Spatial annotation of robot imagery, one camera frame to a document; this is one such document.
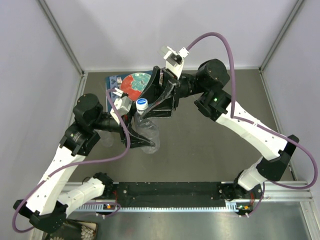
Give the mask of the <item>clear bottle orange base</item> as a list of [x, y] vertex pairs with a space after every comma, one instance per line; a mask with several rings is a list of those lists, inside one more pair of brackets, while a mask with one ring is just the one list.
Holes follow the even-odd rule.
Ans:
[[160, 130], [157, 125], [157, 122], [152, 119], [148, 118], [142, 118], [142, 114], [145, 111], [139, 111], [136, 108], [136, 113], [134, 115], [134, 125], [135, 130], [138, 134], [152, 140], [155, 142], [154, 147], [150, 146], [144, 146], [142, 147], [142, 151], [146, 154], [154, 154], [157, 152], [160, 148], [161, 142], [160, 142]]

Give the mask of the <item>white bottle cap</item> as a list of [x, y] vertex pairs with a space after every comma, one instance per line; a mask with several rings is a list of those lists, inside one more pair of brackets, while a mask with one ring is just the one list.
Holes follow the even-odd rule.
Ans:
[[145, 111], [149, 107], [148, 100], [146, 98], [139, 98], [135, 101], [136, 109], [138, 111]]

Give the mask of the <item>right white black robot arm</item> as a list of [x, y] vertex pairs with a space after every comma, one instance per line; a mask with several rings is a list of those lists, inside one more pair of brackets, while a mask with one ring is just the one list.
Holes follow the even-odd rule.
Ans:
[[135, 105], [144, 119], [165, 118], [172, 115], [180, 99], [201, 94], [194, 102], [199, 112], [236, 133], [261, 154], [258, 162], [234, 180], [234, 194], [245, 198], [257, 185], [282, 178], [299, 139], [274, 132], [232, 101], [232, 96], [224, 91], [229, 80], [226, 66], [218, 59], [207, 60], [195, 74], [183, 73], [179, 78], [168, 69], [155, 69]]

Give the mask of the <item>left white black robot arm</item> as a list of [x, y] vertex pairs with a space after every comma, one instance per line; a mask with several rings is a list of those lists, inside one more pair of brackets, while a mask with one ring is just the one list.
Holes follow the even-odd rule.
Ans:
[[[73, 108], [74, 122], [65, 131], [49, 167], [34, 189], [13, 205], [15, 212], [11, 224], [16, 233], [27, 233], [33, 228], [53, 233], [78, 207], [94, 198], [106, 199], [113, 194], [113, 185], [100, 176], [94, 176], [81, 187], [62, 194], [78, 166], [113, 162], [123, 158], [131, 148], [154, 145], [148, 138], [130, 130], [130, 116], [144, 114], [149, 108], [146, 98], [132, 101], [126, 93], [120, 92], [110, 105], [112, 110], [104, 112], [98, 97], [92, 93], [77, 100]], [[114, 157], [87, 162], [86, 157], [101, 139], [99, 130], [120, 133], [125, 150]]]

